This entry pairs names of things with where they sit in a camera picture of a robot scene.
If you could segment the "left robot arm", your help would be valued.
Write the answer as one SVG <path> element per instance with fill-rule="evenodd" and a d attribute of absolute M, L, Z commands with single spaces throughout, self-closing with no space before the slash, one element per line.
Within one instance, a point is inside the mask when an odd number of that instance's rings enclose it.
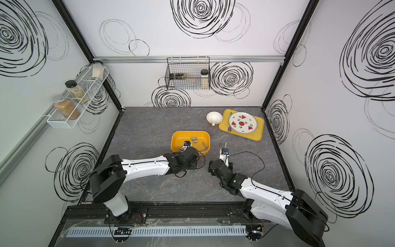
<path fill-rule="evenodd" d="M 191 146 L 182 151 L 166 153 L 158 157 L 142 160 L 122 159 L 111 155 L 98 165 L 89 175 L 92 199 L 95 204 L 104 204 L 114 217 L 132 214 L 129 202 L 120 188 L 125 182 L 149 177 L 176 175 L 197 169 L 201 153 Z"/>

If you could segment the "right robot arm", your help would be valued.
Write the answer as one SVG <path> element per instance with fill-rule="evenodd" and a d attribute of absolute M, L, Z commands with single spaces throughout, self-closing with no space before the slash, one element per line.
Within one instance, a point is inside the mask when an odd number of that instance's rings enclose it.
<path fill-rule="evenodd" d="M 219 159 L 210 161 L 208 171 L 220 180 L 223 189 L 245 199 L 248 216 L 290 228 L 312 247 L 325 245 L 323 235 L 329 229 L 328 215 L 305 191 L 291 192 L 260 184 L 234 173 L 228 160 L 228 155 L 221 154 Z"/>

